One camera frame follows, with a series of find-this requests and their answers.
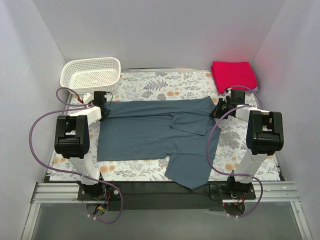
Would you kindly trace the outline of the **dark teal t shirt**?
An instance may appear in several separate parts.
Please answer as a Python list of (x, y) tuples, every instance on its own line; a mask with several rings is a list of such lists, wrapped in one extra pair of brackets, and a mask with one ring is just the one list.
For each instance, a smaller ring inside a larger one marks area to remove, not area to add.
[(220, 132), (210, 117), (215, 104), (200, 99), (115, 101), (100, 123), (97, 159), (155, 160), (169, 157), (165, 176), (189, 188), (205, 185)]

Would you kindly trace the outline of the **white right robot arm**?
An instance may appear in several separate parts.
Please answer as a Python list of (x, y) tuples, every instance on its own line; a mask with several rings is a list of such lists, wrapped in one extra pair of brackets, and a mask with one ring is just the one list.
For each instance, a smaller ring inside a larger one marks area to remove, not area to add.
[(245, 91), (227, 88), (223, 98), (209, 115), (218, 119), (211, 130), (213, 135), (218, 124), (232, 116), (247, 122), (246, 152), (239, 167), (228, 176), (222, 186), (223, 194), (232, 198), (244, 197), (254, 191), (253, 180), (262, 163), (284, 146), (283, 116), (281, 112), (262, 110), (245, 103)]

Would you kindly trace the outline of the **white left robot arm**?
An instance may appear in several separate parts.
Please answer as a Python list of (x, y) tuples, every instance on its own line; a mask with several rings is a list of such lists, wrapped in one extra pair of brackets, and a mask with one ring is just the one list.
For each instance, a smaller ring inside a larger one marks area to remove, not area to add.
[(99, 182), (103, 180), (102, 174), (87, 156), (90, 150), (89, 126), (98, 121), (101, 122), (109, 116), (107, 94), (107, 91), (95, 91), (93, 95), (86, 93), (83, 96), (83, 102), (85, 104), (92, 103), (93, 107), (71, 115), (60, 115), (56, 121), (55, 152), (73, 165), (76, 172), (80, 174), (78, 184), (85, 194), (95, 200), (104, 198), (106, 187)]

